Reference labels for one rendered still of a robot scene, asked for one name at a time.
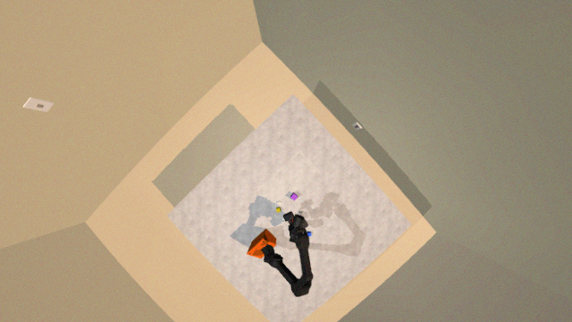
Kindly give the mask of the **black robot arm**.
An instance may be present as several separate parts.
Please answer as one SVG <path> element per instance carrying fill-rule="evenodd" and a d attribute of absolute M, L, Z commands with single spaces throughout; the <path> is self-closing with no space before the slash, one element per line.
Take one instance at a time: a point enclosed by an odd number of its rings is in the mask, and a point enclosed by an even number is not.
<path fill-rule="evenodd" d="M 269 263 L 270 266 L 276 268 L 281 273 L 291 285 L 291 290 L 296 297 L 309 294 L 309 289 L 312 286 L 312 280 L 314 278 L 308 255 L 309 235 L 307 234 L 307 227 L 307 220 L 302 215 L 295 214 L 290 229 L 290 242 L 295 242 L 299 250 L 302 272 L 300 279 L 283 264 L 281 254 L 274 253 L 273 246 L 266 244 L 266 246 L 261 249 L 265 255 L 264 262 Z"/>

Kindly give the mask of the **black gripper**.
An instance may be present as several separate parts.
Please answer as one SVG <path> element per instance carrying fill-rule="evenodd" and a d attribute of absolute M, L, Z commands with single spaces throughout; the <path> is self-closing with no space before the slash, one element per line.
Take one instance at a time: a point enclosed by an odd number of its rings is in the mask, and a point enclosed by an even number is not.
<path fill-rule="evenodd" d="M 293 217 L 294 217 L 294 215 L 293 215 L 292 212 L 283 215 L 284 220 L 285 220 L 285 221 L 288 221 L 289 224 L 290 224 L 290 225 L 288 225 L 288 227 L 289 227 L 288 229 L 289 229 L 289 230 L 290 230 L 291 227 L 292 227 L 292 221 L 291 221 L 291 219 L 292 219 Z"/>

